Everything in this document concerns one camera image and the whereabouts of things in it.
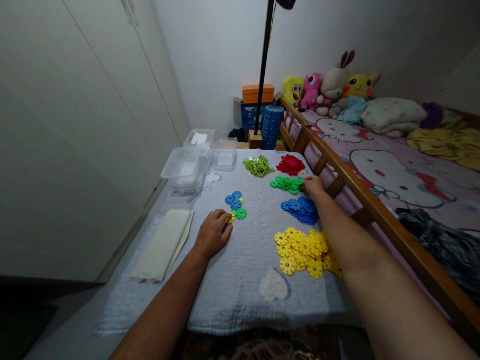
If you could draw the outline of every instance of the left hand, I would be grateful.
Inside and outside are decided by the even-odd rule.
[[[228,226],[223,234],[222,230],[226,221],[231,217],[232,214],[225,210],[217,209],[212,211],[201,225],[192,251],[202,255],[209,261],[229,241],[234,229],[233,224]]]

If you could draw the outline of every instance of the stuffed toy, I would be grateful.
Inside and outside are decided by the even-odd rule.
[[[314,72],[312,76],[305,77],[305,95],[301,101],[301,108],[313,110],[317,108],[317,98],[319,97],[319,90],[324,82],[324,77],[319,72]]]
[[[370,75],[357,74],[348,79],[348,84],[343,89],[345,97],[357,96],[359,98],[367,99],[372,93],[372,87],[380,79],[379,73]]]
[[[328,115],[332,119],[336,119],[342,112],[342,108],[337,103],[349,81],[349,73],[346,67],[354,59],[355,51],[350,51],[350,54],[348,51],[345,51],[341,57],[340,64],[325,75],[323,84],[320,87],[319,97],[316,100],[318,104],[317,114],[321,116]]]
[[[290,76],[283,80],[283,96],[297,109],[300,108],[304,87],[305,80],[301,77]]]

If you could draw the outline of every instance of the right hand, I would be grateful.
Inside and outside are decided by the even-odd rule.
[[[307,176],[303,179],[303,185],[310,197],[321,195],[325,192],[324,183],[318,176]]]
[[[234,226],[229,225],[223,233],[222,230],[225,222],[231,217],[232,214],[225,210],[212,211],[201,225],[192,251],[197,252],[209,261],[229,241]]]

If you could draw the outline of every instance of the wardrobe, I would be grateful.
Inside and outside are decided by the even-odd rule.
[[[0,14],[0,276],[104,283],[190,131],[154,5]]]

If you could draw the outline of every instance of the spongebob plush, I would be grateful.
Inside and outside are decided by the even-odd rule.
[[[357,74],[348,79],[348,83],[343,89],[343,96],[357,96],[360,98],[368,98],[372,93],[373,86],[380,79],[379,73],[370,75]]]
[[[300,108],[304,87],[305,79],[301,77],[290,76],[283,81],[283,96],[297,109]]]

